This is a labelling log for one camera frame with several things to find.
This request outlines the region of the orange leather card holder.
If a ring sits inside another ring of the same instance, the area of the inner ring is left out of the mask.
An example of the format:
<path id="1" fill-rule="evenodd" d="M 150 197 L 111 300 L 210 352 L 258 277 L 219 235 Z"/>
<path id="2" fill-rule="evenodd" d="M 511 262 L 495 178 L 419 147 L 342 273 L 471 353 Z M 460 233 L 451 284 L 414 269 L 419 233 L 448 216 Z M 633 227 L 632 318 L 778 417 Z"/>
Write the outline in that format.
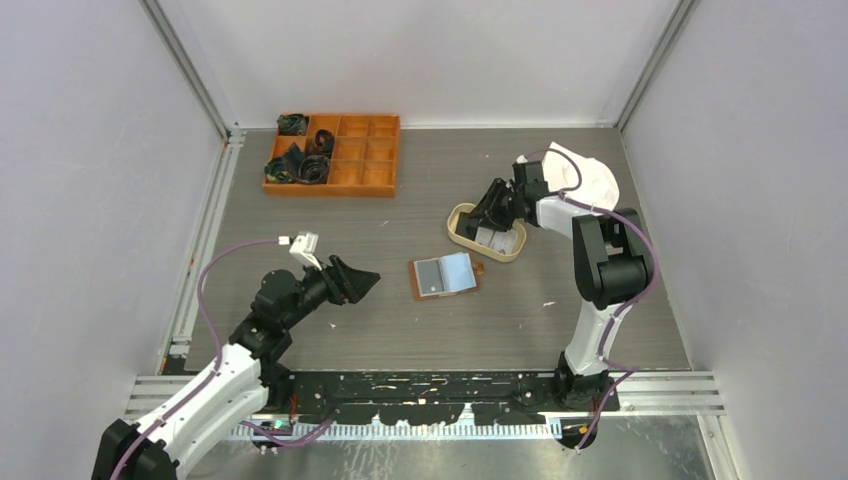
<path id="1" fill-rule="evenodd" d="M 444 292 L 437 296 L 420 297 L 418 295 L 413 263 L 419 260 L 439 259 L 444 280 Z M 416 301 L 434 300 L 459 294 L 474 293 L 482 286 L 485 273 L 483 263 L 469 252 L 457 252 L 438 257 L 410 260 L 408 262 L 412 296 Z"/>

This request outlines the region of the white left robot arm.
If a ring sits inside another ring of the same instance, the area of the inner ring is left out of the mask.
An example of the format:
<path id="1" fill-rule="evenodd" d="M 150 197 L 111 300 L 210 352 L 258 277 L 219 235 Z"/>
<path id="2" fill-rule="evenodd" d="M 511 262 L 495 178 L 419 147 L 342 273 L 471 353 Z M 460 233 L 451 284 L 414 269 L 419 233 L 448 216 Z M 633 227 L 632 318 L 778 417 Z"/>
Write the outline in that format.
<path id="1" fill-rule="evenodd" d="M 291 331 L 325 303 L 361 301 L 380 281 L 338 256 L 267 273 L 250 311 L 213 360 L 158 407 L 134 422 L 118 419 L 102 434 L 94 479 L 184 479 L 237 424 L 264 409 L 277 413 L 292 397 L 289 370 L 279 359 Z"/>

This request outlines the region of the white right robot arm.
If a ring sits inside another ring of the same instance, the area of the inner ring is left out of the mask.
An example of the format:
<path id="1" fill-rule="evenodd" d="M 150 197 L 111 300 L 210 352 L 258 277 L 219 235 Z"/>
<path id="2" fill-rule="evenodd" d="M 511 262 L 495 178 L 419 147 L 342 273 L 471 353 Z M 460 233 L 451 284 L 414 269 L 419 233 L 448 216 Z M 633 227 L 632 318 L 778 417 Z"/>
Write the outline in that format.
<path id="1" fill-rule="evenodd" d="M 556 188 L 540 161 L 516 162 L 512 169 L 512 180 L 494 179 L 473 209 L 459 215 L 453 231 L 478 240 L 485 230 L 506 233 L 521 220 L 570 240 L 582 304 L 552 393 L 562 407 L 577 411 L 608 387 L 611 345 L 621 321 L 653 285 L 654 250 L 635 210 L 574 198 L 587 183 L 582 173 L 574 184 Z"/>

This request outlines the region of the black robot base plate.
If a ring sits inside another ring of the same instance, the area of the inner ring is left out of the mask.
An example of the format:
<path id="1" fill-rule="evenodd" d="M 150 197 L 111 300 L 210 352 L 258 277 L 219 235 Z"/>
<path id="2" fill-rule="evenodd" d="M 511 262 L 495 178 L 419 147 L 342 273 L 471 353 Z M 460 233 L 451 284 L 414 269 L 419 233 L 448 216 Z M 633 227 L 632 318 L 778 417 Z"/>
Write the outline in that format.
<path id="1" fill-rule="evenodd" d="M 616 411 L 613 378 L 548 371 L 296 371 L 271 388 L 261 413 L 317 424 L 451 425 L 469 410 L 476 426 L 541 425 L 547 415 Z"/>

